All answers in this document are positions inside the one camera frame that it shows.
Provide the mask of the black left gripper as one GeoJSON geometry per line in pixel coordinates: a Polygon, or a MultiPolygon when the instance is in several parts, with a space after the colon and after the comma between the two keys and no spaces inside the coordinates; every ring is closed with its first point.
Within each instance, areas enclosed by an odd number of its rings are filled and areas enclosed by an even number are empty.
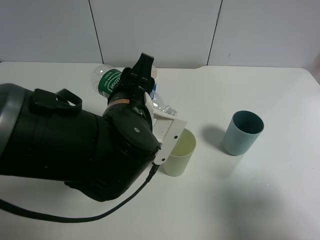
{"type": "Polygon", "coordinates": [[[142,52],[133,68],[124,68],[118,85],[108,97],[108,112],[124,107],[136,107],[145,113],[153,111],[150,97],[155,86],[151,77],[153,62],[153,56],[142,52]]]}

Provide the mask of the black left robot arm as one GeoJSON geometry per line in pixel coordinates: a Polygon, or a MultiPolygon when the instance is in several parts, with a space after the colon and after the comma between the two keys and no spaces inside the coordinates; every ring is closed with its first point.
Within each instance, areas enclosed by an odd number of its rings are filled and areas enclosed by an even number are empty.
{"type": "Polygon", "coordinates": [[[124,69],[102,116],[82,100],[4,83],[0,86],[0,173],[62,181],[99,202],[122,195],[155,159],[145,98],[154,87],[154,58],[142,53],[124,69]]]}

